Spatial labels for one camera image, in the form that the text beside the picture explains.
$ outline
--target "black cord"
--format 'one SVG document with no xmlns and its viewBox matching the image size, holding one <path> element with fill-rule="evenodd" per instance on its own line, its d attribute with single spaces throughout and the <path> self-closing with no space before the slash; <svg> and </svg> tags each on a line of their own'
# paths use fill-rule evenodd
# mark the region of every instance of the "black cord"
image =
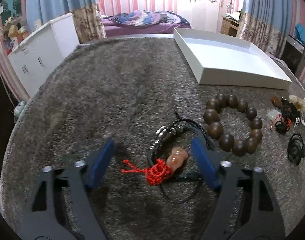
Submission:
<svg viewBox="0 0 305 240">
<path fill-rule="evenodd" d="M 288 159 L 291 162 L 296 163 L 296 165 L 298 166 L 301 158 L 304 157 L 304 151 L 305 151 L 305 146 L 301 134 L 294 133 L 291 136 L 288 143 L 288 148 L 287 148 Z"/>
<path fill-rule="evenodd" d="M 171 128 L 174 127 L 179 122 L 186 122 L 188 125 L 187 124 L 183 125 L 184 130 L 190 130 L 193 133 L 195 133 L 198 137 L 202 138 L 202 140 L 206 144 L 207 149 L 210 149 L 210 150 L 214 149 L 214 146 L 213 146 L 212 142 L 208 138 L 205 130 L 203 129 L 203 127 L 201 127 L 201 125 L 199 125 L 197 122 L 195 122 L 192 119 L 181 117 L 177 112 L 175 112 L 175 115 L 176 115 L 177 119 L 171 125 L 169 125 L 166 129 L 163 130 L 163 136 L 160 138 L 156 147 L 153 150 L 151 150 L 150 152 L 148 152 L 147 161 L 148 161 L 150 167 L 152 167 L 156 163 L 156 156 L 155 155 L 157 154 L 158 149 L 163 144 L 164 138 L 170 132 Z M 189 194 L 189 196 L 187 196 L 187 197 L 185 197 L 181 200 L 178 200 L 178 201 L 170 198 L 166 194 L 166 192 L 163 188 L 163 185 L 160 184 L 159 189 L 160 189 L 160 192 L 161 192 L 162 196 L 167 201 L 169 201 L 173 204 L 183 204 L 183 203 L 189 201 L 191 198 L 193 198 L 197 194 L 198 190 L 200 189 L 200 187 L 203 184 L 202 176 L 199 173 L 196 173 L 196 172 L 184 173 L 184 174 L 182 174 L 182 176 L 178 176 L 176 178 L 170 178 L 170 179 L 167 180 L 167 182 L 171 182 L 171 181 L 191 181 L 191 182 L 197 181 L 197 185 L 196 185 L 195 189 Z"/>
<path fill-rule="evenodd" d="M 276 123 L 275 123 L 275 127 L 276 127 L 276 131 L 278 132 L 278 133 L 280 133 L 280 134 L 286 134 L 288 131 L 289 131 L 289 129 L 290 129 L 290 127 L 289 127 L 289 125 L 288 125 L 288 118 L 284 118 L 283 119 L 283 122 L 282 121 L 277 121 Z"/>
</svg>

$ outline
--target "white tray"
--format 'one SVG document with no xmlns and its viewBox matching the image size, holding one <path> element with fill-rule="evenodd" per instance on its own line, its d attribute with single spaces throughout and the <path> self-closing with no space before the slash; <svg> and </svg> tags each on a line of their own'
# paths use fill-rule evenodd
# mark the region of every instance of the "white tray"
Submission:
<svg viewBox="0 0 305 240">
<path fill-rule="evenodd" d="M 200 85 L 288 89 L 291 80 L 249 41 L 202 30 L 174 28 L 174 39 Z"/>
</svg>

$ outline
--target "cabinet handle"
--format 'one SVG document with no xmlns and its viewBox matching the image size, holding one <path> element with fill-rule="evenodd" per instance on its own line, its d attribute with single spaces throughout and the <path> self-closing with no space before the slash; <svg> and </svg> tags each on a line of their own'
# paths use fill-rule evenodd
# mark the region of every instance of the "cabinet handle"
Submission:
<svg viewBox="0 0 305 240">
<path fill-rule="evenodd" d="M 38 57 L 38 61 L 39 61 L 39 64 L 40 64 L 40 65 L 44 66 L 44 64 L 43 64 L 43 62 L 41 61 L 41 58 L 40 58 L 40 57 Z"/>
</svg>

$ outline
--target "floral curtain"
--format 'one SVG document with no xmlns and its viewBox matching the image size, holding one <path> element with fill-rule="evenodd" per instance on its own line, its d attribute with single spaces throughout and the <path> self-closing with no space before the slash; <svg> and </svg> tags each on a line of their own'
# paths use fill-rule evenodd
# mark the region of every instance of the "floral curtain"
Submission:
<svg viewBox="0 0 305 240">
<path fill-rule="evenodd" d="M 280 58 L 290 33 L 292 0 L 245 0 L 237 37 Z"/>
<path fill-rule="evenodd" d="M 97 2 L 98 0 L 26 0 L 27 22 L 33 30 L 36 20 L 40 19 L 45 24 L 72 12 L 80 43 L 105 38 Z"/>
<path fill-rule="evenodd" d="M 72 15 L 80 44 L 106 38 L 97 3 L 73 10 Z"/>
</svg>

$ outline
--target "brown pendant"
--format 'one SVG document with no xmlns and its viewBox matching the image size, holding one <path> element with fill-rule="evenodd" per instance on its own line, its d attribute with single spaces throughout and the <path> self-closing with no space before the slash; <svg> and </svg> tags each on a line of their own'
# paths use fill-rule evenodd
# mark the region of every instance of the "brown pendant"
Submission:
<svg viewBox="0 0 305 240">
<path fill-rule="evenodd" d="M 219 122 L 220 118 L 215 109 L 206 109 L 204 113 L 204 121 L 206 124 L 211 124 L 212 122 Z"/>
<path fill-rule="evenodd" d="M 217 99 L 209 99 L 206 104 L 207 109 L 215 109 L 217 113 L 220 113 L 221 107 Z"/>
<path fill-rule="evenodd" d="M 219 148 L 225 152 L 230 152 L 235 144 L 234 137 L 230 133 L 224 133 L 219 138 Z"/>
<path fill-rule="evenodd" d="M 280 101 L 280 99 L 279 99 L 278 97 L 272 97 L 272 98 L 270 99 L 270 101 L 272 102 L 272 104 L 273 104 L 275 107 L 277 107 L 277 108 L 279 108 L 279 109 L 283 108 L 283 104 L 282 104 L 282 102 Z"/>
<path fill-rule="evenodd" d="M 238 105 L 237 105 L 237 110 L 241 113 L 245 112 L 248 108 L 248 102 L 245 99 L 239 99 L 238 100 Z"/>
<path fill-rule="evenodd" d="M 235 95 L 229 95 L 229 96 L 228 96 L 228 101 L 227 101 L 227 103 L 228 103 L 228 106 L 229 106 L 230 108 L 236 108 L 237 105 L 238 105 L 237 96 L 235 96 Z"/>
<path fill-rule="evenodd" d="M 216 95 L 216 99 L 219 101 L 219 104 L 222 108 L 227 106 L 228 97 L 225 94 Z"/>
<path fill-rule="evenodd" d="M 256 138 L 250 137 L 246 140 L 247 152 L 249 154 L 253 154 L 258 146 L 258 142 Z"/>
<path fill-rule="evenodd" d="M 251 129 L 261 129 L 263 122 L 260 118 L 256 117 L 251 121 Z"/>
<path fill-rule="evenodd" d="M 213 122 L 208 125 L 209 136 L 213 139 L 218 139 L 224 132 L 224 127 L 220 122 Z"/>
<path fill-rule="evenodd" d="M 248 107 L 246 110 L 246 118 L 252 121 L 257 116 L 257 110 L 254 107 Z"/>
<path fill-rule="evenodd" d="M 238 157 L 243 157 L 247 153 L 247 145 L 244 140 L 235 140 L 233 146 L 233 154 Z"/>
<path fill-rule="evenodd" d="M 250 137 L 253 137 L 257 140 L 258 143 L 261 142 L 261 139 L 263 138 L 263 133 L 260 129 L 254 129 L 251 130 Z"/>
</svg>

